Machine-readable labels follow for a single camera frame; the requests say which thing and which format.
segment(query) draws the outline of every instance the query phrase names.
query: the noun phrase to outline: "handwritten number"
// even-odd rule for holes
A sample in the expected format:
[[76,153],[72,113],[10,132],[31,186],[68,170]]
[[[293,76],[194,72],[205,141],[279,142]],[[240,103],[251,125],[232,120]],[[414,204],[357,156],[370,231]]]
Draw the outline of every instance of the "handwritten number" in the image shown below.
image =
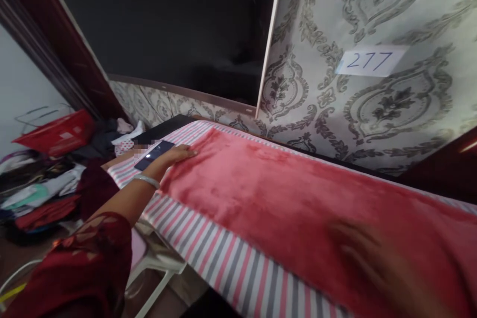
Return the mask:
[[381,63],[379,65],[377,65],[376,67],[374,67],[374,70],[376,70],[376,68],[378,68],[380,65],[382,65],[384,63],[385,60],[387,60],[389,58],[390,55],[392,55],[393,53],[392,52],[380,52],[379,53],[380,55],[387,55],[386,58],[384,60],[381,61]]
[[376,54],[376,52],[370,52],[369,54],[366,54],[366,55],[371,55],[371,57],[370,57],[369,60],[366,62],[366,64],[363,66],[363,68],[366,67],[366,65],[371,61],[371,59],[374,57],[375,54]]
[[351,62],[349,65],[347,65],[346,67],[356,67],[356,66],[359,66],[359,65],[354,65],[353,63],[355,63],[357,60],[359,60],[359,53],[355,53],[356,56],[358,56],[358,58],[356,60],[354,60],[353,62]]

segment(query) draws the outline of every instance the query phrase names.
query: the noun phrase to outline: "wall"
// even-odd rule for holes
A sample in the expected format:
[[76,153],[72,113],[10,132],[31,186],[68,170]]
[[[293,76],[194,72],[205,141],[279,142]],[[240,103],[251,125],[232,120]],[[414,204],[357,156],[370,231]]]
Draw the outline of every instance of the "wall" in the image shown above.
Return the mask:
[[[1,25],[0,76],[0,158],[2,158],[24,148],[11,143],[20,136],[23,129],[23,124],[15,121],[14,117],[39,107],[67,102]],[[56,118],[57,115],[52,115],[35,123],[41,125]]]
[[[110,82],[135,120],[177,113],[389,174],[477,125],[477,0],[280,0],[258,120]],[[388,78],[335,75],[344,51],[411,45]]]

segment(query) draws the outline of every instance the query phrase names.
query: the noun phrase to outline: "red sleeve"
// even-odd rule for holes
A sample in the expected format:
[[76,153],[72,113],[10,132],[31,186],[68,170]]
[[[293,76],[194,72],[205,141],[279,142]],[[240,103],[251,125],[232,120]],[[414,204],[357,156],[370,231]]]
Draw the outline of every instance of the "red sleeve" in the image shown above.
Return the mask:
[[78,300],[94,302],[100,317],[111,317],[124,297],[131,256],[131,226],[124,217],[90,219],[55,243],[4,318],[50,316]]

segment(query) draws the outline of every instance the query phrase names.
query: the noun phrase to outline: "red garment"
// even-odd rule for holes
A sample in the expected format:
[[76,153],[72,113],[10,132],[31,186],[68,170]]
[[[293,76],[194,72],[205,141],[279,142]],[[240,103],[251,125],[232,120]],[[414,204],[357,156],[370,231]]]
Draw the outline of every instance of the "red garment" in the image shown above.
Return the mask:
[[124,297],[131,256],[124,217],[104,213],[88,220],[45,257],[3,318],[72,317],[78,309],[85,317],[112,317]]
[[94,158],[88,161],[81,174],[75,193],[80,194],[80,218],[87,220],[119,191],[113,178],[101,167],[107,160]]
[[15,220],[15,225],[25,232],[58,221],[76,209],[81,195],[72,195],[64,199],[43,204],[31,213],[20,216]]
[[462,279],[477,298],[477,218],[405,187],[211,130],[196,157],[170,170],[163,192],[239,235],[360,317],[395,317],[344,259],[326,224],[377,227],[459,317]]

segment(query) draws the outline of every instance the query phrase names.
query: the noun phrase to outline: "blurred hand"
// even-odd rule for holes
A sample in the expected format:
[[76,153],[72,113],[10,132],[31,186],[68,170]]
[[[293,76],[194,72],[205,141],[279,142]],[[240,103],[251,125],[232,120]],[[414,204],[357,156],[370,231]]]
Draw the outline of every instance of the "blurred hand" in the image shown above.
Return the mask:
[[413,318],[454,317],[375,228],[349,220],[336,220],[328,228],[341,251],[402,313]]
[[190,149],[190,146],[186,144],[181,144],[177,147],[173,147],[169,149],[167,152],[162,154],[159,158],[166,160],[166,162],[169,165],[173,165],[177,163],[178,161],[182,161],[184,159],[194,157],[197,155],[198,153],[197,151],[191,151],[189,149]]

